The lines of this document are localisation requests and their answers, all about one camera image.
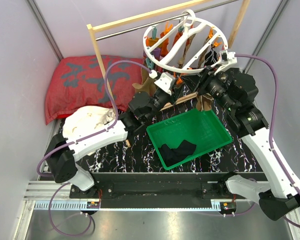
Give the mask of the black white-striped sock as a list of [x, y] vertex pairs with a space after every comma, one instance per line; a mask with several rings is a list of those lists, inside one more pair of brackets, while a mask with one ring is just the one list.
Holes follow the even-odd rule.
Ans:
[[204, 57], [204, 67], [212, 66], [219, 60], [218, 53], [212, 48]]

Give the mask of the white round clip hanger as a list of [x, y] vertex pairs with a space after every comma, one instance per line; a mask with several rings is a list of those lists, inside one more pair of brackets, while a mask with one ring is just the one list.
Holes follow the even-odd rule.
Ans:
[[[211, 22], [196, 17], [195, 13], [191, 9], [186, 9], [183, 11], [184, 14], [189, 14], [187, 16], [183, 16], [179, 18], [179, 22], [176, 26], [172, 28], [172, 30], [167, 33], [164, 37], [159, 38], [159, 40], [153, 44], [152, 46], [147, 45], [147, 40], [149, 39], [149, 33], [157, 26], [152, 25], [149, 26], [143, 35], [143, 50], [146, 54], [147, 58], [153, 62], [156, 66], [161, 67], [162, 69], [180, 73], [180, 74], [194, 74], [199, 73], [203, 70], [201, 66], [197, 67], [196, 69], [191, 69], [191, 65], [198, 61], [200, 58], [200, 55], [207, 50], [211, 44], [215, 42], [215, 40], [221, 41], [221, 51], [222, 50], [228, 50], [228, 41], [226, 39], [226, 36], [224, 33], [216, 27]], [[162, 45], [163, 41], [167, 38], [169, 38], [172, 34], [178, 31], [178, 28], [183, 26], [183, 35], [179, 38], [179, 40], [171, 47], [171, 49], [168, 51], [168, 54], [164, 57], [162, 57], [160, 60], [156, 60], [155, 57], [152, 55], [152, 51]], [[187, 62], [185, 62], [182, 67], [178, 66], [171, 66], [170, 62], [173, 60], [175, 55], [179, 52], [179, 50], [186, 45], [186, 43], [190, 40], [190, 38], [194, 35], [197, 35], [201, 31], [203, 31], [206, 28], [212, 29], [212, 36], [209, 38], [209, 40], [194, 54], [194, 56]]]

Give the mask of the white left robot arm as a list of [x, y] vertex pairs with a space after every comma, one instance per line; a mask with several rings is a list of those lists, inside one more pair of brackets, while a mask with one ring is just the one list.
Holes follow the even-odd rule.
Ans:
[[48, 176], [58, 184], [73, 184], [85, 197], [93, 198], [98, 193], [96, 181], [89, 171], [76, 162], [97, 149], [137, 135], [167, 103], [176, 103], [182, 88], [183, 84], [180, 83], [171, 88], [171, 93], [160, 87], [152, 96], [144, 91], [135, 93], [127, 110], [119, 115], [118, 120], [111, 121], [87, 136], [70, 140], [61, 133], [54, 135], [43, 158], [50, 170]]

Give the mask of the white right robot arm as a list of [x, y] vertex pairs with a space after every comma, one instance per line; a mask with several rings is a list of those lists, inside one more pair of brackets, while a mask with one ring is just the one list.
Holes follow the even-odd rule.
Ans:
[[192, 76], [192, 82], [192, 92], [210, 94], [227, 111], [229, 127], [252, 152], [268, 181], [257, 183], [228, 173], [218, 182], [218, 195], [242, 196], [258, 204], [273, 221], [300, 207], [300, 179], [275, 149], [269, 124], [253, 103], [259, 92], [253, 76], [235, 68], [218, 73], [206, 68]]

